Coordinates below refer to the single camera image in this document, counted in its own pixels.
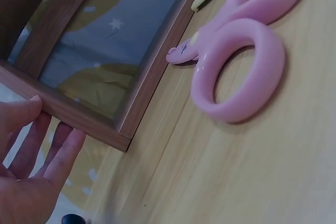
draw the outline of fingernail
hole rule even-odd
[[[39,101],[39,100],[41,100],[41,99],[38,95],[31,98],[31,101]]]

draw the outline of black marking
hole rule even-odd
[[[183,54],[185,52],[187,47],[188,47],[188,42],[186,42],[185,45],[183,46],[181,54]]]

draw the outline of glass pane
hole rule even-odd
[[[86,0],[49,57],[40,81],[114,118],[148,49],[179,0]],[[44,0],[10,61],[51,0]]]

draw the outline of pink scissors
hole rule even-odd
[[[191,97],[209,116],[227,123],[245,120],[263,107],[277,87],[285,65],[280,38],[266,25],[298,0],[227,0],[218,14],[195,35],[172,48],[172,64],[198,60]],[[227,59],[239,48],[255,45],[255,62],[240,89],[224,103],[214,101],[214,88]]]

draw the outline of black knob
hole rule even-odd
[[[68,214],[63,216],[62,224],[86,224],[86,221],[79,215]]]

